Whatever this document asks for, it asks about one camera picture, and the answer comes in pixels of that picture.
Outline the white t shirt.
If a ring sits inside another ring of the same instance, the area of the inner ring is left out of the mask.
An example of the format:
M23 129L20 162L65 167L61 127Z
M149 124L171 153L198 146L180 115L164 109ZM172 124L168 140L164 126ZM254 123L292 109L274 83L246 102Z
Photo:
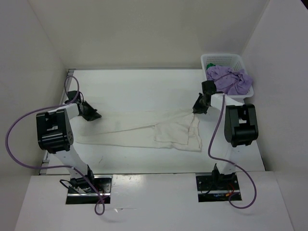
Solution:
M88 122L71 120L75 142L141 148L174 148L200 152L199 119L191 109L143 112L102 112Z

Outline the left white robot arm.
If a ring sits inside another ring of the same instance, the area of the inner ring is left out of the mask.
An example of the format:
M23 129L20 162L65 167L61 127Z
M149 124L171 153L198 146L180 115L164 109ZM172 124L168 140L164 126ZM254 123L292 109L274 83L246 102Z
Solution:
M96 180L89 165L84 163L75 150L74 135L70 120L82 117L91 122L102 116L87 102L72 103L36 115L38 145L42 150L55 155L70 173L74 189L92 193Z

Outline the purple t shirt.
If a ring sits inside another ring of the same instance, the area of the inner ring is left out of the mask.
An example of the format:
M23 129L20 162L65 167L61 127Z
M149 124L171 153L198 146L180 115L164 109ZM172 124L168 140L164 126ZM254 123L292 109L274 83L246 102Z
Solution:
M214 81L218 91L227 95L246 95L253 79L243 69L235 71L226 66L211 66L206 70L207 80Z

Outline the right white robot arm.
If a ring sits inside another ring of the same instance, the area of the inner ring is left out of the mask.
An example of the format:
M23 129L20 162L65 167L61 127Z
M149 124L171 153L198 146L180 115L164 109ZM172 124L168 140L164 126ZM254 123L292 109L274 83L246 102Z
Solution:
M253 104L238 102L220 92L199 93L193 112L206 114L210 107L219 110L218 121L207 150L209 158L215 160L218 171L211 177L211 184L216 189L222 189L228 184L226 175L243 169L233 160L238 147L251 145L258 138L256 108ZM223 134L228 148L226 153L219 157L212 154L212 147L221 122L224 123Z

